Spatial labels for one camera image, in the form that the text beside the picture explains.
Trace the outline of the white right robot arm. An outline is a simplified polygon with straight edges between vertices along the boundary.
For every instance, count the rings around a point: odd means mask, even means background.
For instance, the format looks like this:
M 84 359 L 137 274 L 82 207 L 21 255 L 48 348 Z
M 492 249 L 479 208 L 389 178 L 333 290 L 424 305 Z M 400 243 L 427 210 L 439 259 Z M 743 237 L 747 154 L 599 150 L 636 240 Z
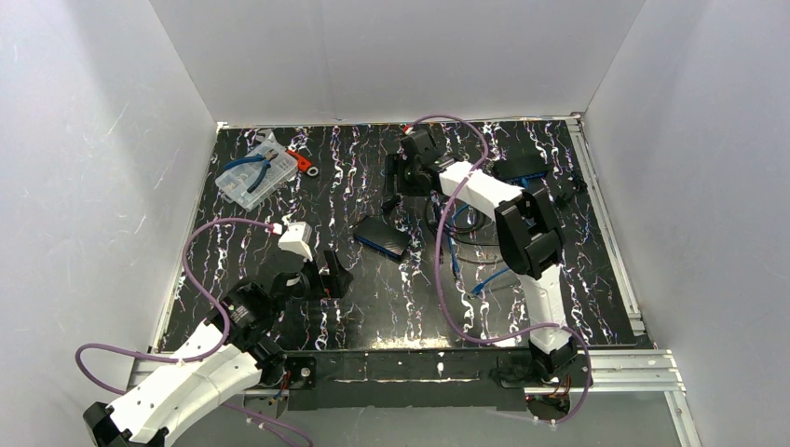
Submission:
M 565 235 L 547 191 L 505 183 L 445 153 L 425 129 L 406 130 L 400 145 L 401 152 L 387 158 L 388 192 L 455 197 L 494 221 L 500 255 L 521 283 L 533 326 L 532 369 L 544 380 L 560 374 L 577 348 L 565 329 L 560 286 Z

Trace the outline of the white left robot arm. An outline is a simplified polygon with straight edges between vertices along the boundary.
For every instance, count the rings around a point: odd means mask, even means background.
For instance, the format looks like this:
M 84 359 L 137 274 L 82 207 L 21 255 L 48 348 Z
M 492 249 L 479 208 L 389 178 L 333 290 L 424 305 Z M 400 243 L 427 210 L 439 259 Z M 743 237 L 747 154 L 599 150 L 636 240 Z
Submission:
M 237 283 L 187 341 L 137 386 L 110 403 L 95 402 L 83 413 L 97 446 L 171 446 L 202 417 L 246 389 L 262 386 L 277 399 L 311 389 L 314 359 L 289 356 L 270 337 L 292 302 L 340 299 L 352 273 L 336 252 L 325 251 L 328 270 L 305 259 L 302 267 L 275 276 L 266 290 L 251 278 Z

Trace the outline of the black switch with blue ports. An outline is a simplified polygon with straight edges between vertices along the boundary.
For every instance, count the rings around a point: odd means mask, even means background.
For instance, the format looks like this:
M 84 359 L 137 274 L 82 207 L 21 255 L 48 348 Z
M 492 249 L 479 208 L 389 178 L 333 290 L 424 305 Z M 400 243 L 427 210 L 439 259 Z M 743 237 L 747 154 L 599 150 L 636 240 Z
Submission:
M 408 233 L 385 223 L 374 216 L 365 216 L 353 230 L 354 238 L 390 260 L 402 262 L 411 244 Z

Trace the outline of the grey ribbed network switch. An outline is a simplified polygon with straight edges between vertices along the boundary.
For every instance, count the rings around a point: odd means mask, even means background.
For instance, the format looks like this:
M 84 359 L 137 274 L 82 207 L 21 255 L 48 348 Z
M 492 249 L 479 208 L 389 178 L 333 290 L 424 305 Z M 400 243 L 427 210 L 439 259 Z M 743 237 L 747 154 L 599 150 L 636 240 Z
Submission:
M 550 168 L 540 155 L 513 156 L 493 163 L 491 174 L 504 183 L 525 185 L 533 179 L 545 178 Z

